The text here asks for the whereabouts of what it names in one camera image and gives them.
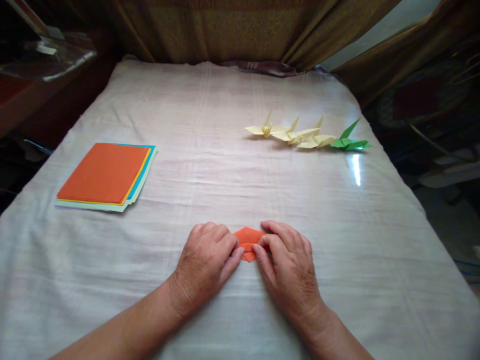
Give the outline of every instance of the blue cable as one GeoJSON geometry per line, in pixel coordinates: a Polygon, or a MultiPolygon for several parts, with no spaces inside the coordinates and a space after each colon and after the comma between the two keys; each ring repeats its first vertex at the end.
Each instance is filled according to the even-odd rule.
{"type": "Polygon", "coordinates": [[[473,262],[462,261],[462,260],[457,260],[457,259],[453,259],[453,261],[456,262],[456,263],[459,263],[459,264],[480,268],[480,264],[476,264],[476,263],[473,263],[473,262]]]}
{"type": "Polygon", "coordinates": [[[479,278],[480,278],[480,274],[476,274],[476,273],[474,273],[474,272],[465,271],[465,270],[460,270],[460,272],[461,272],[463,275],[476,276],[476,277],[479,277],[479,278]]]}

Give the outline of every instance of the bed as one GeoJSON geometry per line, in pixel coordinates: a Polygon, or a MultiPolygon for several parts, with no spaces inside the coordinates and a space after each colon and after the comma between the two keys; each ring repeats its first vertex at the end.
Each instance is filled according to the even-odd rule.
{"type": "MultiPolygon", "coordinates": [[[[120,62],[102,94],[0,217],[0,358],[44,359],[126,309],[175,269],[193,225],[286,222],[310,239],[320,293],[377,359],[467,359],[479,302],[425,212],[334,77],[277,78],[211,63],[120,62]],[[358,118],[362,151],[305,151],[243,128],[358,118]],[[156,145],[124,213],[59,209],[93,144],[156,145]]],[[[171,338],[159,359],[308,359],[256,262],[171,338]]]]}

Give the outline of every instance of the forearm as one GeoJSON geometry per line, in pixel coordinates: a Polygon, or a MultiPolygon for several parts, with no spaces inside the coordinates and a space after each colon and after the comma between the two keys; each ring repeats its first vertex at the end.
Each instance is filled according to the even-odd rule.
{"type": "Polygon", "coordinates": [[[142,359],[182,323],[170,301],[169,281],[82,337],[52,359],[142,359]]]}
{"type": "Polygon", "coordinates": [[[316,359],[373,360],[373,357],[352,335],[338,315],[328,309],[326,323],[312,329],[303,329],[300,335],[316,359]]]}

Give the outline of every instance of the green origami crane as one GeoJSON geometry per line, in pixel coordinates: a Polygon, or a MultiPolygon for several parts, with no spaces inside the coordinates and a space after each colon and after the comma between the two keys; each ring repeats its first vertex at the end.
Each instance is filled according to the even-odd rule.
{"type": "Polygon", "coordinates": [[[370,145],[367,140],[361,140],[361,141],[353,141],[349,139],[350,134],[352,133],[353,129],[355,126],[358,124],[360,119],[355,121],[352,125],[350,125],[340,136],[340,138],[335,139],[333,144],[334,148],[339,148],[343,149],[344,151],[347,150],[361,150],[361,149],[366,149],[366,148],[371,148],[373,145],[370,145]]]}

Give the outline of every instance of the origami crane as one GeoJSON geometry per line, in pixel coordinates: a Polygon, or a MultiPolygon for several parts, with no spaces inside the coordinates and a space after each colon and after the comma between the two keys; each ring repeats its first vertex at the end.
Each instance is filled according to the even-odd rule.
{"type": "Polygon", "coordinates": [[[265,124],[263,126],[248,126],[245,127],[245,130],[251,132],[254,135],[263,135],[263,138],[266,139],[270,136],[272,133],[272,128],[274,125],[270,122],[270,115],[272,114],[272,110],[268,113],[268,116],[266,117],[265,124]]]}
{"type": "Polygon", "coordinates": [[[285,133],[288,131],[293,131],[295,129],[295,126],[297,125],[297,121],[293,123],[292,126],[281,126],[281,125],[273,125],[270,121],[270,115],[272,114],[272,110],[268,113],[268,116],[266,117],[265,124],[263,126],[248,126],[245,127],[245,130],[251,132],[254,135],[263,135],[263,137],[266,139],[270,135],[276,134],[276,133],[285,133]]]}
{"type": "Polygon", "coordinates": [[[344,151],[355,149],[361,150],[373,147],[373,145],[370,145],[367,140],[354,141],[349,139],[350,134],[352,133],[353,129],[359,121],[360,119],[347,127],[346,130],[341,134],[340,138],[335,139],[331,146],[333,146],[334,148],[343,149],[344,151]]]}
{"type": "Polygon", "coordinates": [[[302,140],[302,138],[316,136],[319,134],[320,128],[322,127],[322,121],[324,119],[323,115],[320,118],[320,121],[318,122],[316,127],[294,132],[295,125],[297,125],[299,118],[300,117],[296,118],[295,122],[293,123],[289,131],[287,132],[276,131],[275,133],[272,133],[272,136],[287,142],[288,145],[291,145],[294,143],[298,143],[299,141],[302,140]]]}
{"type": "Polygon", "coordinates": [[[298,141],[297,138],[299,138],[299,136],[295,134],[294,130],[295,130],[295,127],[297,126],[297,123],[299,122],[299,119],[300,119],[300,116],[296,118],[296,120],[293,122],[291,126],[283,126],[283,128],[285,128],[283,131],[277,130],[273,132],[271,135],[274,138],[287,142],[289,145],[292,144],[293,142],[297,142],[298,141]]]}
{"type": "Polygon", "coordinates": [[[303,149],[313,149],[313,148],[323,148],[324,146],[331,145],[335,141],[335,136],[332,135],[316,135],[305,139],[302,137],[300,139],[300,144],[297,148],[303,149]]]}
{"type": "Polygon", "coordinates": [[[242,260],[251,263],[257,258],[257,254],[254,252],[253,245],[257,244],[265,234],[266,232],[255,230],[249,227],[244,227],[233,233],[233,235],[238,238],[240,246],[245,248],[245,252],[241,257],[242,260]]]}

